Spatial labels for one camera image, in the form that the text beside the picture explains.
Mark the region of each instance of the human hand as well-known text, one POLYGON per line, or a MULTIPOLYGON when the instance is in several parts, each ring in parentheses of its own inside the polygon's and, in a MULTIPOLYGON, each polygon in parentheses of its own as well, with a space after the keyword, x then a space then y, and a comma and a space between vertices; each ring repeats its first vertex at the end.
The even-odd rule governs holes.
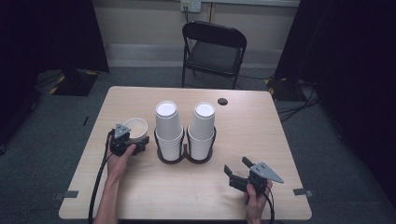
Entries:
MULTIPOLYGON (((112 137, 113 136, 110 135, 108 139, 108 148, 110 148, 110 142, 112 137)), ((110 150, 107 151, 107 179, 113 178, 114 180, 120 180, 123 177, 126 166, 128 164, 128 160, 135 149, 136 145, 131 144, 130 146, 128 146, 124 154, 120 157, 116 155, 111 155, 112 152, 110 150)))
MULTIPOLYGON (((265 194, 268 196, 269 189, 273 186, 271 180, 267 180, 267 189, 265 194)), ((262 220, 262 211, 264 210, 267 200, 263 194, 256 194, 253 185, 247 184, 247 192, 245 193, 245 201, 247 203, 246 218, 248 224, 260 224, 262 220)))

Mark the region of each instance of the human arm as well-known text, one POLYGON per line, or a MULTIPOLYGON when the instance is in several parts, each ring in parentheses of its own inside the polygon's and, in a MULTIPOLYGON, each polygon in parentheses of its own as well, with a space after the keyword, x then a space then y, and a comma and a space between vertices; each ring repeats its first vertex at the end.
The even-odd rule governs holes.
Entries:
POLYGON ((111 155, 110 151, 107 152, 107 180, 103 190, 102 200, 93 222, 94 224, 117 224, 117 197, 119 185, 125 173, 128 160, 135 148, 136 145, 130 145, 120 157, 111 155))
MULTIPOLYGON (((270 188, 273 186, 271 180, 267 180, 267 187, 265 194, 268 196, 270 188)), ((267 200, 263 194, 256 194, 256 190, 253 185, 247 184, 247 193, 245 193, 245 199, 248 199, 246 219, 247 224, 260 224, 262 221, 262 211, 264 210, 267 200)))

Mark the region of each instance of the chair backrest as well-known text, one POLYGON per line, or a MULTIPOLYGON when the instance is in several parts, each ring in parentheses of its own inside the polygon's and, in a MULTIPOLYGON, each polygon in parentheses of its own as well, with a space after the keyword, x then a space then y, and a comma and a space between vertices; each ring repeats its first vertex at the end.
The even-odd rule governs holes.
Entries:
POLYGON ((188 43, 188 39, 193 39, 232 48, 245 49, 248 43, 245 36, 238 30, 205 21, 191 21, 186 23, 183 26, 182 33, 186 44, 188 43))

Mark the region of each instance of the table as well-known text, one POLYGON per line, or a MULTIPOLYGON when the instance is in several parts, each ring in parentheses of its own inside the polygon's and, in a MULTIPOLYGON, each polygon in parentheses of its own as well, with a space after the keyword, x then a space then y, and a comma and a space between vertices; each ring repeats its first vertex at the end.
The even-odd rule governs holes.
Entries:
MULTIPOLYGON (((148 123, 150 142, 146 151, 131 157, 120 184, 118 217, 151 220, 240 220, 245 218, 243 192, 228 186, 227 164, 235 175, 248 176, 241 162, 264 161, 285 181, 274 182, 276 219, 311 218, 301 189, 290 148, 271 95, 266 91, 226 91, 172 88, 112 87, 93 126, 68 190, 77 198, 65 198, 59 215, 65 219, 88 217, 92 189, 105 150, 107 133, 116 122, 142 118, 148 123), (228 100, 219 105, 218 99, 228 100), (206 101, 215 106, 216 142, 210 161, 194 164, 187 159, 164 164, 158 159, 154 140, 155 107, 160 101, 176 103, 183 127, 191 122, 195 105, 206 101)), ((96 214, 106 181, 106 169, 99 186, 96 214)), ((269 206, 262 218, 269 219, 269 206)))

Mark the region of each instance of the stacked cup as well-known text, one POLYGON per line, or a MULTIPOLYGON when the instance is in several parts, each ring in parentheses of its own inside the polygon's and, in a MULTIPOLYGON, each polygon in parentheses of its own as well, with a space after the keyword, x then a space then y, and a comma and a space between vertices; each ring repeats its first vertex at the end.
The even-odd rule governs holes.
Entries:
POLYGON ((197 161, 208 157, 215 139, 215 107, 207 102, 195 106, 188 129, 188 154, 197 161))
POLYGON ((177 106, 171 101, 162 101, 156 107, 155 137, 163 159, 177 161, 182 155, 183 127, 177 106))

